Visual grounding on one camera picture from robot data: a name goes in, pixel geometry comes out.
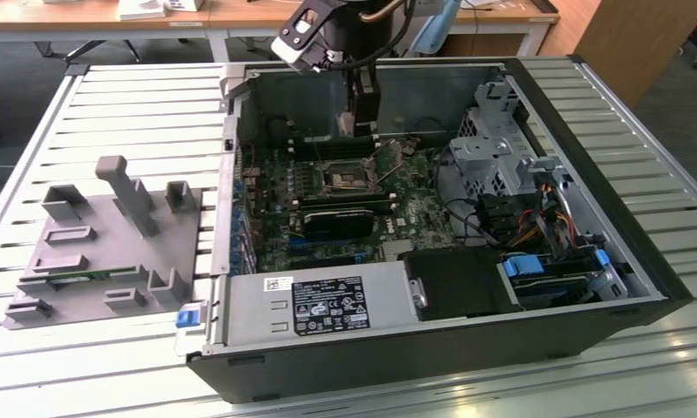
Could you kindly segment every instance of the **barcode sticker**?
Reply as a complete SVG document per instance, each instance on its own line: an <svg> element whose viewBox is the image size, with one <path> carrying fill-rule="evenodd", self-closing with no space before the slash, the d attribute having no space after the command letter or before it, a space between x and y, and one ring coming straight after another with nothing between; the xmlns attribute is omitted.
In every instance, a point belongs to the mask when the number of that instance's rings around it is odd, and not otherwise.
<svg viewBox="0 0 697 418"><path fill-rule="evenodd" d="M292 289L292 281L292 276L266 277L264 279L264 292L274 292L276 290Z"/></svg>
<svg viewBox="0 0 697 418"><path fill-rule="evenodd" d="M170 22L170 27L181 27L181 26L204 26L204 23L201 22Z"/></svg>

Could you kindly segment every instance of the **power supply label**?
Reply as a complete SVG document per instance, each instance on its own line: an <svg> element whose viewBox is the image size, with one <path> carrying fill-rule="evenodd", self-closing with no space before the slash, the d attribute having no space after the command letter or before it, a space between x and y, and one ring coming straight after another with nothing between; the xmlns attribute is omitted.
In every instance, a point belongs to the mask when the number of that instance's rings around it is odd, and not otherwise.
<svg viewBox="0 0 697 418"><path fill-rule="evenodd" d="M369 328L366 294L360 276L294 282L292 301L297 335Z"/></svg>

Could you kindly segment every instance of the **blue clip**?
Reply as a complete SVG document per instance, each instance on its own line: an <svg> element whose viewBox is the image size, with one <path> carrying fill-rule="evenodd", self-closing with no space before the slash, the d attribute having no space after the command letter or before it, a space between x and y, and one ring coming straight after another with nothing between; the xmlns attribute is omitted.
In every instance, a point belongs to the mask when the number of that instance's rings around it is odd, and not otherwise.
<svg viewBox="0 0 697 418"><path fill-rule="evenodd" d="M600 262L602 267L609 265L609 255L604 250L596 250L593 255L596 255L596 260Z"/></svg>
<svg viewBox="0 0 697 418"><path fill-rule="evenodd" d="M365 257L366 257L366 253L356 253L356 254L353 254L353 264L364 263L364 258Z"/></svg>
<svg viewBox="0 0 697 418"><path fill-rule="evenodd" d="M176 328L198 327L201 318L198 311L180 311L176 317Z"/></svg>
<svg viewBox="0 0 697 418"><path fill-rule="evenodd" d="M502 269L506 272L506 276L514 277L525 274L538 274L545 272L542 263L538 260L537 255L516 255L510 257L502 263Z"/></svg>

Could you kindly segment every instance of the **green circuit board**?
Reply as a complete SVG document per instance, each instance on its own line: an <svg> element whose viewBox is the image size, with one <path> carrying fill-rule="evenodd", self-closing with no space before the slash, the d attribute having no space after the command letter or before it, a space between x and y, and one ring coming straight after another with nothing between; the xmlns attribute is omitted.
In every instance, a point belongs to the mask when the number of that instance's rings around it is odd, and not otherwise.
<svg viewBox="0 0 697 418"><path fill-rule="evenodd" d="M413 249L457 245L432 184L438 149L416 150L408 138L388 141L368 164L366 158L293 162L282 150L269 153L257 177L246 182L260 272L296 269L313 260L385 261L388 241L402 241ZM365 173L361 167L369 167ZM376 216L370 235L308 243L294 231L298 212L289 210L292 200L345 196L364 189L394 195L393 213Z"/></svg>

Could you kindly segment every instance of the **metal workbench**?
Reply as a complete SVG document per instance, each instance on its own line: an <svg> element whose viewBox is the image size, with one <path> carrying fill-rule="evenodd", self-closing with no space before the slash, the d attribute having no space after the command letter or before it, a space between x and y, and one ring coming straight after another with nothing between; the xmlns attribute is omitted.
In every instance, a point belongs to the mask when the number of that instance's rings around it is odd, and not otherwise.
<svg viewBox="0 0 697 418"><path fill-rule="evenodd" d="M524 64L697 298L697 185L585 65ZM42 194L65 182L85 195L108 193L93 174L106 154L126 157L149 190L181 179L204 188L194 297L208 295L220 72L220 64L101 66L58 87L0 196L0 415L697 416L697 300L577 357L238 406L176 355L173 313L4 329Z"/></svg>

